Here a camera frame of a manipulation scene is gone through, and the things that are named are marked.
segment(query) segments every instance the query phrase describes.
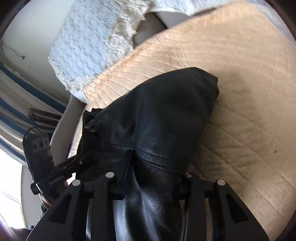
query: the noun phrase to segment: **beige quilted cushion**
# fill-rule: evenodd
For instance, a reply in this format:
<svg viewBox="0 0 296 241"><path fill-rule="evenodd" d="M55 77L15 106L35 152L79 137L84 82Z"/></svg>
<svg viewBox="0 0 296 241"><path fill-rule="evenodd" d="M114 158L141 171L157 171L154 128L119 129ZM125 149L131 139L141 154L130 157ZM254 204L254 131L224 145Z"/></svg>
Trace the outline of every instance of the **beige quilted cushion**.
<svg viewBox="0 0 296 241"><path fill-rule="evenodd" d="M255 7L235 3L147 40L85 87L87 109L193 66L220 89L193 164L225 179L275 240L296 208L296 48Z"/></svg>

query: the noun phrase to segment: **blue stripe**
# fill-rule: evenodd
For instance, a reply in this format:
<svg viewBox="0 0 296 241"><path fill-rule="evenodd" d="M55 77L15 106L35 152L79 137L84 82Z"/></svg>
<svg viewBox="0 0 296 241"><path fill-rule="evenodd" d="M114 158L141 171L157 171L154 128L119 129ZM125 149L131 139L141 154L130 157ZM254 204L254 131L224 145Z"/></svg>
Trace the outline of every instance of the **blue stripe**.
<svg viewBox="0 0 296 241"><path fill-rule="evenodd" d="M37 124L35 121L31 120L29 117L25 116L24 114L22 114L21 112L19 112L17 109L13 108L11 105L7 104L2 98L0 98L0 105L2 105L5 109L7 109L8 111L10 111L12 114L14 114L15 116L17 116L21 120L23 120L23 121L25 121L27 123L30 123L33 126L42 128L44 130L54 131L54 128L52 128L52 127L41 126L41 125Z"/></svg>
<svg viewBox="0 0 296 241"><path fill-rule="evenodd" d="M17 83L20 87L24 90L32 94L33 96L37 97L39 100L43 101L47 105L51 106L55 110L64 113L66 107L54 100L53 98L49 97L48 95L42 93L40 90L36 89L35 87L31 86L30 84L26 83L22 79L16 77L13 73L11 73L7 68L4 67L3 64L0 63L0 70L3 71L10 79L12 79L15 83Z"/></svg>
<svg viewBox="0 0 296 241"><path fill-rule="evenodd" d="M0 121L2 121L5 125L9 126L10 128L14 129L16 132L20 133L21 135L24 135L26 133L25 129L14 124L10 120L6 119L4 116L0 115Z"/></svg>
<svg viewBox="0 0 296 241"><path fill-rule="evenodd" d="M0 146L10 152L13 156L17 156L19 159L21 159L24 163L26 163L25 157L21 154L19 154L16 150L14 150L10 145L8 145L5 141L0 139Z"/></svg>

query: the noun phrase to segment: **silver screw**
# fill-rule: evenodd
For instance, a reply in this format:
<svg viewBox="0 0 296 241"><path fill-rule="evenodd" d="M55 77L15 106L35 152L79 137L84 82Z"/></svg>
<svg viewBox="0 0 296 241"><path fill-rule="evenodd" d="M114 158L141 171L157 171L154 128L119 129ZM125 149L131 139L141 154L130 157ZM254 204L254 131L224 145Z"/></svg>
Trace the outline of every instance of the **silver screw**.
<svg viewBox="0 0 296 241"><path fill-rule="evenodd" d="M224 186L226 184L226 182L223 180L223 179L219 179L217 181L217 183L220 185L220 186Z"/></svg>
<svg viewBox="0 0 296 241"><path fill-rule="evenodd" d="M107 172L105 175L107 178L112 178L115 176L114 172Z"/></svg>
<svg viewBox="0 0 296 241"><path fill-rule="evenodd" d="M191 172L185 172L186 177L192 177L192 173Z"/></svg>
<svg viewBox="0 0 296 241"><path fill-rule="evenodd" d="M72 182L72 185L73 185L73 186L79 186L80 183L81 183L81 181L78 180L78 179L76 179L76 180L74 180L74 181Z"/></svg>

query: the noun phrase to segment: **window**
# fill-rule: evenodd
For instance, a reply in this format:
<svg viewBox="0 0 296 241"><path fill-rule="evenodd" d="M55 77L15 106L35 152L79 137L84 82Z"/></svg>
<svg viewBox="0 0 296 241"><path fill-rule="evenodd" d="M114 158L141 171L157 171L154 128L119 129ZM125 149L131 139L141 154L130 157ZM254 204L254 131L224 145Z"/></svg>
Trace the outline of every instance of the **window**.
<svg viewBox="0 0 296 241"><path fill-rule="evenodd" d="M8 226L25 228L21 208L22 165L0 150L0 214Z"/></svg>

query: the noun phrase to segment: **black leather jacket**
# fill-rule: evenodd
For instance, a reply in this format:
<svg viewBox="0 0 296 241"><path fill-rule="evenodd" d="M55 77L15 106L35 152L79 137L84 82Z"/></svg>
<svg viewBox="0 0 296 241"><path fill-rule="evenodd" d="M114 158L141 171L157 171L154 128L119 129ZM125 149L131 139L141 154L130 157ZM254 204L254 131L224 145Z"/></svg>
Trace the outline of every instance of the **black leather jacket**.
<svg viewBox="0 0 296 241"><path fill-rule="evenodd" d="M217 82L201 69L180 69L145 81L103 110L85 112L78 155L134 152L128 194L113 202L117 240L180 240L176 173L184 173L197 152L219 94ZM104 171L98 165L78 178L88 181Z"/></svg>

